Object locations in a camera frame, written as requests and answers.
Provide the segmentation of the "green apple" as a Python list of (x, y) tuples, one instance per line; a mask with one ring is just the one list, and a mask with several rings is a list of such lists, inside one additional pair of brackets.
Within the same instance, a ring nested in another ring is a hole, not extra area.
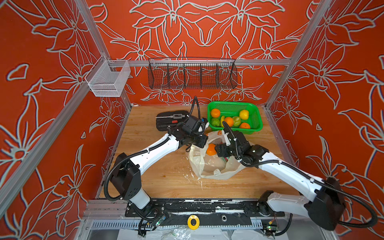
[(233, 117), (234, 119), (234, 126), (235, 128), (238, 128), (240, 124), (242, 123), (242, 119), (239, 116)]

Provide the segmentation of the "orange printed plastic bag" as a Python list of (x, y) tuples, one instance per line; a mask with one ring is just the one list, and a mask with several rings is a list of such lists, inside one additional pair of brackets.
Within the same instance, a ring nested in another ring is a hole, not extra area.
[(225, 138), (221, 131), (214, 131), (208, 133), (208, 141), (201, 149), (196, 146), (191, 146), (188, 153), (188, 159), (193, 172), (199, 178), (213, 179), (213, 180), (228, 180), (241, 170), (245, 169), (235, 157), (231, 166), (226, 167), (222, 158), (215, 156), (208, 156), (206, 150), (209, 144), (222, 144), (225, 143)]

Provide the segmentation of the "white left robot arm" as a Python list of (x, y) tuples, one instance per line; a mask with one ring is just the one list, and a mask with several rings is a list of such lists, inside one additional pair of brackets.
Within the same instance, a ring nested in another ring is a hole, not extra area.
[(142, 174), (157, 161), (183, 146), (204, 148), (208, 141), (205, 135), (208, 126), (209, 121), (201, 117), (198, 98), (194, 97), (184, 121), (174, 127), (167, 127), (167, 133), (147, 148), (117, 157), (104, 182), (105, 198), (111, 202), (125, 200), (137, 209), (148, 209), (152, 200), (142, 187)]

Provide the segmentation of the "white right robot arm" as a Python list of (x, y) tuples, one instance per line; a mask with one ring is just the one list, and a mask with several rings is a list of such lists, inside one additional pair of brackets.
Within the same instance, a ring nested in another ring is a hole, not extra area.
[[(296, 214), (310, 218), (328, 231), (335, 230), (337, 225), (362, 229), (374, 227), (378, 223), (378, 216), (373, 208), (367, 202), (344, 192), (335, 178), (324, 180), (306, 173), (281, 160), (268, 149), (251, 145), (243, 133), (233, 131), (226, 122), (223, 122), (223, 126), (225, 143), (215, 147), (219, 157), (233, 156), (244, 167), (270, 173), (300, 193), (300, 196), (292, 196), (266, 191), (259, 199), (259, 211), (262, 215), (270, 212)], [(346, 209), (345, 198), (363, 206), (371, 214), (371, 219), (360, 224), (341, 221)]]

